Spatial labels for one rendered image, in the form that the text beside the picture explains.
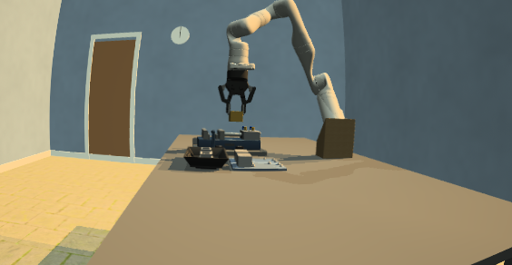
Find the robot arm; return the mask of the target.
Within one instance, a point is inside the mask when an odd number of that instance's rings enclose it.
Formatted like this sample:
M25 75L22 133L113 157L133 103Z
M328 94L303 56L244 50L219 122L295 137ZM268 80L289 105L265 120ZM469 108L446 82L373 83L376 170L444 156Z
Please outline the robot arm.
M315 49L300 18L300 13L293 0L278 0L246 18L229 23L227 37L230 47L228 69L254 70L255 64L248 64L248 50L241 37L254 33L270 20L289 17L292 23L292 46L300 59L312 92L317 95L323 123L326 118L345 119L339 107L327 74L312 76L312 64ZM343 116L343 117L342 117Z

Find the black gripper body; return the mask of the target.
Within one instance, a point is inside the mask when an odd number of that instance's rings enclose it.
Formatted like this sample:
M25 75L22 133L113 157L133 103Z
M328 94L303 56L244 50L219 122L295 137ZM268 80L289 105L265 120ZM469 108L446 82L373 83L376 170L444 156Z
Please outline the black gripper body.
M244 92L248 89L248 71L246 70L228 70L227 82L225 84L227 90L230 92L232 85L235 84L233 95L241 95L240 85L243 86Z

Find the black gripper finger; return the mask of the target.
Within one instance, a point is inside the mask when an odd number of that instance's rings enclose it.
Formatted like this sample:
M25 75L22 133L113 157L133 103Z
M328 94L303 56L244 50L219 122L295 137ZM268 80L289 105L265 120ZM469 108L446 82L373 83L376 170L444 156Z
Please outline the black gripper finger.
M224 88L225 88L225 84L224 85L219 85L218 89L219 89L219 93L220 93L220 97L222 99L222 102L226 103L226 113L228 115L230 115L230 110L231 110L231 98L232 98L232 95L233 95L233 92L234 92L234 89L235 89L235 84L232 85L231 87L231 91L230 91L230 94L228 96L228 100L225 99L224 97L224 94L223 94L223 91L224 91Z
M246 104L247 103L250 103L251 100L252 100L252 97L255 93L255 90L256 90L256 87L252 87L252 86L249 86L249 92L250 92L250 95L248 97L248 100L245 99L245 94L244 94L244 90L243 90L243 86L240 85L240 91L241 91L241 102L242 102L242 105L241 105L241 111L243 112L243 115L246 113Z

